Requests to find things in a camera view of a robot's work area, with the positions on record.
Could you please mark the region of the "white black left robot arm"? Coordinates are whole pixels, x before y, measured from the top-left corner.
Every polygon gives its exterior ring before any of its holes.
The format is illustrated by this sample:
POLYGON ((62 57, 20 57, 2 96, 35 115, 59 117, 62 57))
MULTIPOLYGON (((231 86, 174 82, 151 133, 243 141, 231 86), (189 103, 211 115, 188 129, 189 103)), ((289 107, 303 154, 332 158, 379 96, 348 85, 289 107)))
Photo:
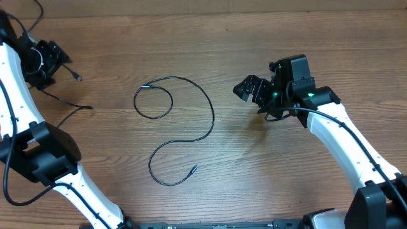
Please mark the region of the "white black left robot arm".
POLYGON ((37 109, 31 88, 43 91, 55 82, 55 72, 70 61, 54 41, 35 41, 24 29, 17 36, 1 12, 1 161, 5 164, 3 193, 14 170, 45 190, 22 202, 29 205, 51 190, 65 196, 90 222, 91 228, 135 228, 131 218, 95 185, 81 163, 74 139, 59 126, 48 123, 37 109))

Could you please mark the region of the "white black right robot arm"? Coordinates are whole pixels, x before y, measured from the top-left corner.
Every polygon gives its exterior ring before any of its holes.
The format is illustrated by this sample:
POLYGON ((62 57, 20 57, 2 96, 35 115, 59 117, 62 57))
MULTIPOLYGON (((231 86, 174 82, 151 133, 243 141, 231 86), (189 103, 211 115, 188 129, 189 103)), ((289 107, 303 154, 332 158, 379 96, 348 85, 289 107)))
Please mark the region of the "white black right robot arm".
POLYGON ((406 176, 370 145, 332 89, 316 87, 307 57, 271 62, 269 70, 270 80, 249 75, 233 93, 273 121, 299 119, 328 149, 354 194, 345 212, 321 209, 301 219, 276 219, 272 228, 406 228, 406 176))

